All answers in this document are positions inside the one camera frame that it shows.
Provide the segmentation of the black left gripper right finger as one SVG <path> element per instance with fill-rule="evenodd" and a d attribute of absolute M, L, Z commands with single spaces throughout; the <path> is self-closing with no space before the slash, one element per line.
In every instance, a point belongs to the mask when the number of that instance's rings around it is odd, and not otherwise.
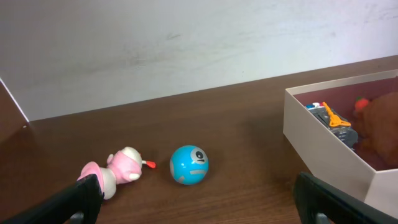
<path fill-rule="evenodd" d="M 297 176 L 293 196 L 302 223 L 392 223 L 397 219 L 308 172 Z"/>

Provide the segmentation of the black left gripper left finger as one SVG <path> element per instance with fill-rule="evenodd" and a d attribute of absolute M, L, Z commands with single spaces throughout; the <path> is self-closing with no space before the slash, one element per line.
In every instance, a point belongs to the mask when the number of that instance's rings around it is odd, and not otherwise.
<path fill-rule="evenodd" d="M 97 221 L 104 193 L 96 175 L 90 174 L 73 185 L 27 209 L 4 223 L 83 223 Z"/>

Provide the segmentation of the grey toy car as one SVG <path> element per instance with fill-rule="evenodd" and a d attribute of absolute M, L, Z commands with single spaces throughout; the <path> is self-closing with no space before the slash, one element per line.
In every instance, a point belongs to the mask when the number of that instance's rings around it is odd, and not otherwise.
<path fill-rule="evenodd" d="M 305 106 L 319 122 L 331 131 L 341 142 L 351 150 L 358 141 L 358 133 L 351 127 L 351 123 L 341 117 L 334 109 L 325 102 L 312 103 Z"/>

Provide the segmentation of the brown plush toy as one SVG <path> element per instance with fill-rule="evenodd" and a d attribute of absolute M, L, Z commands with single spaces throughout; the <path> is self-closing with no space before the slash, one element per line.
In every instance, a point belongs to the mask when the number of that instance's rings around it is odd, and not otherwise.
<path fill-rule="evenodd" d="M 354 130 L 361 137 L 358 152 L 380 158 L 397 167 L 397 93 L 391 92 L 370 101 L 354 112 Z"/>

